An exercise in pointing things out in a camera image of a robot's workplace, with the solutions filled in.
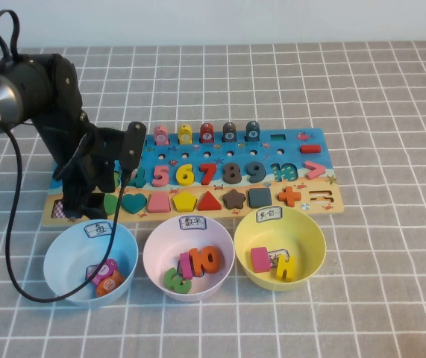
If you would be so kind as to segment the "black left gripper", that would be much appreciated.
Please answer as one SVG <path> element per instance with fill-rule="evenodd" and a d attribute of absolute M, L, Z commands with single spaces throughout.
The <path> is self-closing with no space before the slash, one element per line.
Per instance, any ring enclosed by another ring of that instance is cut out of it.
<path fill-rule="evenodd" d="M 113 128 L 99 128 L 91 123 L 82 111 L 75 132 L 69 135 L 72 152 L 66 160 L 57 164 L 54 179 L 63 184 L 63 213 L 69 219 L 82 217 L 84 196 L 95 189 L 85 204 L 85 216 L 89 219 L 106 219 L 104 208 L 106 193 L 116 187 L 115 161 L 119 159 L 124 133 Z"/>

